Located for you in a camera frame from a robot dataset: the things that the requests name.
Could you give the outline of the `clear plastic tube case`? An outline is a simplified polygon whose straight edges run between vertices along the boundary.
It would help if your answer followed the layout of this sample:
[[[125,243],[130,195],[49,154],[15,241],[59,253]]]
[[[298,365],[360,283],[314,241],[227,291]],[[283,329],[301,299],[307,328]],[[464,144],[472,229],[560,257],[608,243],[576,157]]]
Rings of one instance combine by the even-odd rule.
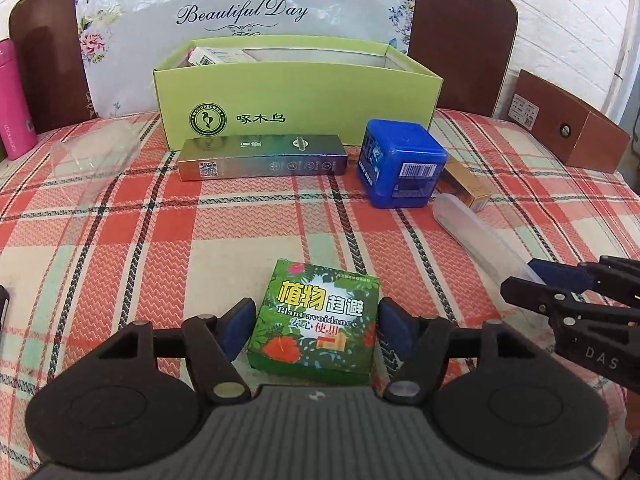
[[[438,194],[433,200],[433,216],[496,284],[511,276],[544,284],[528,263],[457,196]]]

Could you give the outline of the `black smartphone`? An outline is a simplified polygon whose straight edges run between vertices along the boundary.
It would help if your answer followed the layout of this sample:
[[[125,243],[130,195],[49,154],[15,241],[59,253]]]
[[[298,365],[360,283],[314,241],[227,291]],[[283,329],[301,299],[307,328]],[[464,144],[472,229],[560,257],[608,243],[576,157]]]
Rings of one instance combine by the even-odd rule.
[[[4,319],[6,318],[6,312],[10,303],[11,296],[6,288],[0,285],[0,327],[3,326]]]

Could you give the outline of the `small brown carton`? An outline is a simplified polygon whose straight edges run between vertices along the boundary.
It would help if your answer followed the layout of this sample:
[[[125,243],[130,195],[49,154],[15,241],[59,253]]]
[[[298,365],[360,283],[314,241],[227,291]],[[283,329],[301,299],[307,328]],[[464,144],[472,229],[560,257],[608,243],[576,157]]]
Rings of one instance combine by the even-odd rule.
[[[452,155],[448,156],[436,190],[456,196],[474,212],[482,210],[492,195],[488,186]]]

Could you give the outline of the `green floral box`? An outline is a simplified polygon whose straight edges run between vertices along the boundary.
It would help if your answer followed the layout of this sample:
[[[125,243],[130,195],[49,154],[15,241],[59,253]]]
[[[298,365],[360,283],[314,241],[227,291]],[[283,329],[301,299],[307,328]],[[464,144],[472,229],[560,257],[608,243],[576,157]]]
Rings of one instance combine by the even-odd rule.
[[[280,259],[247,345],[254,370],[322,384],[370,382],[380,281]]]

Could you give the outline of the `blue plastic cube box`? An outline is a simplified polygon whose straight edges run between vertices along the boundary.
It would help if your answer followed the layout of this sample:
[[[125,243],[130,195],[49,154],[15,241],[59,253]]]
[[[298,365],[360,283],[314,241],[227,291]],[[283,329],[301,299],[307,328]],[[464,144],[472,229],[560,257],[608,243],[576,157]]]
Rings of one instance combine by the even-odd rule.
[[[357,174],[378,209],[421,208],[431,198],[448,154],[422,125],[371,119]]]

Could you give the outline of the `clear plastic cup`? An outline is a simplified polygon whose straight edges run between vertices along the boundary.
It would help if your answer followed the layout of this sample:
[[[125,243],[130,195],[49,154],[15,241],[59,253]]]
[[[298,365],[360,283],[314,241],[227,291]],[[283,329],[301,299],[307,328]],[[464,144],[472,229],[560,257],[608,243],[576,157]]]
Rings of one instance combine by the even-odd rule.
[[[129,122],[56,141],[50,151],[52,178],[72,205],[89,205],[129,166],[140,146],[140,128]]]

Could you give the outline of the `green open cardboard box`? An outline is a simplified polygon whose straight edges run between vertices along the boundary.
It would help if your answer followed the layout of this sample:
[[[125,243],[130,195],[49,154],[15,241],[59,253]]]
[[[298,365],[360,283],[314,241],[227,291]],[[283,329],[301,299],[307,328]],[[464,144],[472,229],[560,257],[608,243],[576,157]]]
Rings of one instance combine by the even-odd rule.
[[[192,66],[195,47],[241,49],[255,63]],[[371,119],[429,127],[442,77],[389,44],[297,35],[192,40],[153,72],[168,148],[189,139],[336,134],[358,145]]]

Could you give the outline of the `metallic teal long box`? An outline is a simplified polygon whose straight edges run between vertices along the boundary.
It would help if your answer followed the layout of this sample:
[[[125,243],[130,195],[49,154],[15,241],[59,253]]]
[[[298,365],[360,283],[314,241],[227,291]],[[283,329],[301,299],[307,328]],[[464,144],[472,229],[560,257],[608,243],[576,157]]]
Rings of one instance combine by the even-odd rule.
[[[184,142],[183,181],[344,174],[348,155],[335,134],[217,136]]]

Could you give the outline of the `floral Beautiful Day bag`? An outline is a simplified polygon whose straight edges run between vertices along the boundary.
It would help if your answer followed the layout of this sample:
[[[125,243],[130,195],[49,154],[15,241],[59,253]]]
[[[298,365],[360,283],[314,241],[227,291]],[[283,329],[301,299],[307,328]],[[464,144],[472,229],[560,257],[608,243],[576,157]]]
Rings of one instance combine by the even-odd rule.
[[[414,0],[75,0],[90,98],[101,117],[157,106],[153,70],[194,39],[317,35],[407,51]]]

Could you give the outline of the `brown wooden headboard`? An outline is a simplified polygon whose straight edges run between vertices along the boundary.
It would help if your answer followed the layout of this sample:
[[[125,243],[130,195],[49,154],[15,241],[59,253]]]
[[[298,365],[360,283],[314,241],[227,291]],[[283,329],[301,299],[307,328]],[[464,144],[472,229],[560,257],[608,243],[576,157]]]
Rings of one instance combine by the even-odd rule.
[[[437,105],[494,114],[518,29],[511,0],[416,0],[408,55],[444,80]],[[96,117],[73,0],[20,0],[9,37],[37,132]]]

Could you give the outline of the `pink thermos bottle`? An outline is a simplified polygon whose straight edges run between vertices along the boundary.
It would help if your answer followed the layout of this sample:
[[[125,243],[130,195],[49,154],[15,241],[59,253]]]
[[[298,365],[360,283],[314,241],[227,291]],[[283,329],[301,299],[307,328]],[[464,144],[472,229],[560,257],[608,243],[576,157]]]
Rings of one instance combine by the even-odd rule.
[[[26,103],[14,44],[9,38],[0,42],[1,141],[8,159],[18,159],[37,143],[32,116]]]

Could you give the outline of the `white orange medicine box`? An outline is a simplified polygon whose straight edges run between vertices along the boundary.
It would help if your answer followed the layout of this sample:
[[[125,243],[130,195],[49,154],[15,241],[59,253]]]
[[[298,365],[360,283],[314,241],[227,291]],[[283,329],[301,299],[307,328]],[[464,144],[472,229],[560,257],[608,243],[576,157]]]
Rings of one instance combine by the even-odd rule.
[[[190,51],[188,63],[192,66],[255,63],[256,58],[241,49],[195,47]]]

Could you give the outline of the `brown cardboard shoe box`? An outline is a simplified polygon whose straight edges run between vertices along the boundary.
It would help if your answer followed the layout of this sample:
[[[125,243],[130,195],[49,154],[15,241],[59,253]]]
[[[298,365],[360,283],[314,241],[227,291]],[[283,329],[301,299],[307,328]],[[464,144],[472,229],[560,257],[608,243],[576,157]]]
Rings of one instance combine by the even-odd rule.
[[[574,94],[521,70],[508,117],[564,165],[612,174],[630,136]]]

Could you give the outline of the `plaid bed sheet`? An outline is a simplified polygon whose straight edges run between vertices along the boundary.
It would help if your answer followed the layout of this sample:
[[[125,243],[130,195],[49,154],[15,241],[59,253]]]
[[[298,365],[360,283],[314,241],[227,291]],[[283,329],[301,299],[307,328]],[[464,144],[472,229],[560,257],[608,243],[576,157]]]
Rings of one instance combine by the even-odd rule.
[[[505,304],[430,208],[373,208],[354,172],[184,182],[157,114],[129,123],[140,152],[88,210],[68,199],[77,182],[52,176],[50,149],[102,120],[45,133],[1,166],[3,478],[38,465],[24,413],[54,375],[138,318],[172,327],[261,300],[279,259],[369,274],[415,315],[469,327],[504,318],[551,346],[544,318]],[[639,199],[618,174],[567,168],[503,120],[440,110],[432,131],[490,189],[480,216],[522,257],[638,257]]]

